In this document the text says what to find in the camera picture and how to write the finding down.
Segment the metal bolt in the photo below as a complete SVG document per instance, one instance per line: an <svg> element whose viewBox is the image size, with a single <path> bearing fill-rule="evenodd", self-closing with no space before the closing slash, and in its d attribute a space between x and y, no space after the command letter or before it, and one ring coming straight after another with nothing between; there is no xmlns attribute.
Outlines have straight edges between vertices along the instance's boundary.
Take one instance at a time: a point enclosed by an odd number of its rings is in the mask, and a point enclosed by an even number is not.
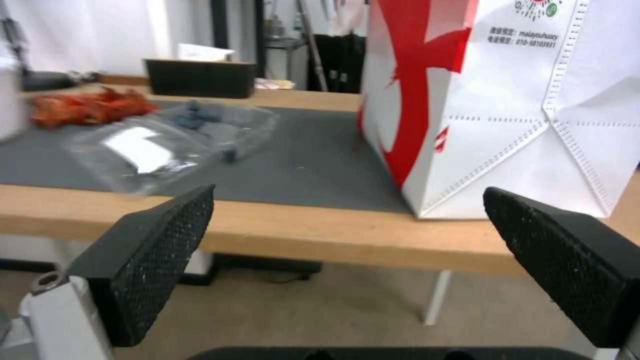
<svg viewBox="0 0 640 360"><path fill-rule="evenodd" d="M52 271L42 274L31 283L31 294L33 296L53 290L60 285L69 282L69 278L61 271Z"/></svg>

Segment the textured rubber pad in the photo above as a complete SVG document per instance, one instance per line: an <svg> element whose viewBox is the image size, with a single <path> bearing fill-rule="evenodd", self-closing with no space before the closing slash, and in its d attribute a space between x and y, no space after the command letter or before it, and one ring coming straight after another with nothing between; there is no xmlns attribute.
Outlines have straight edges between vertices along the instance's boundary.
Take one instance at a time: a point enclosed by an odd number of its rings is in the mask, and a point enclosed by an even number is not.
<svg viewBox="0 0 640 360"><path fill-rule="evenodd" d="M640 249L588 215L497 188L484 208L516 260L597 347L622 346L640 313Z"/></svg>
<svg viewBox="0 0 640 360"><path fill-rule="evenodd" d="M112 345L137 345L151 328L207 229L213 189L125 215L72 263L68 274L89 282Z"/></svg>

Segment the white label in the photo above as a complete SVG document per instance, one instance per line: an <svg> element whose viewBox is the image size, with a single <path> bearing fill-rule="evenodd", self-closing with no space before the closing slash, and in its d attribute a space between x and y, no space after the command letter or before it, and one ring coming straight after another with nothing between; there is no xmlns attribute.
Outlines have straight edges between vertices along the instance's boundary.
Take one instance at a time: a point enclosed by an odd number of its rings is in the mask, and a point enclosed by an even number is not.
<svg viewBox="0 0 640 360"><path fill-rule="evenodd" d="M102 143L136 167L138 174L149 174L173 159L171 151L147 140L157 135L155 131L137 126L121 131Z"/></svg>

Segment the white shopping bag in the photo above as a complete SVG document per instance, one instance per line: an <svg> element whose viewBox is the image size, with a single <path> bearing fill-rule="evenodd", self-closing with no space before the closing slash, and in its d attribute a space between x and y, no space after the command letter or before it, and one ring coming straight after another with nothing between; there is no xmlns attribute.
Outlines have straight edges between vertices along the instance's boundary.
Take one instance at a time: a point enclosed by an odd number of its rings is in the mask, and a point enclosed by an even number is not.
<svg viewBox="0 0 640 360"><path fill-rule="evenodd" d="M608 217L640 160L640 1L373 0L358 123L420 218L498 186Z"/></svg>

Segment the white paper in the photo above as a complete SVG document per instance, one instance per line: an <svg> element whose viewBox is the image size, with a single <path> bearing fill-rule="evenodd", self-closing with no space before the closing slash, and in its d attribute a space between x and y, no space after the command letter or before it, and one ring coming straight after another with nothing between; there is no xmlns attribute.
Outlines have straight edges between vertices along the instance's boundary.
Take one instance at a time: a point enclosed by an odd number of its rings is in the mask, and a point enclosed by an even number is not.
<svg viewBox="0 0 640 360"><path fill-rule="evenodd" d="M178 44L178 59L195 61L224 61L228 55L235 51L220 49L219 47Z"/></svg>
<svg viewBox="0 0 640 360"><path fill-rule="evenodd" d="M158 133L146 127L132 127L121 131L102 143L136 167L139 174L149 174L166 166L173 159L173 153L147 140Z"/></svg>

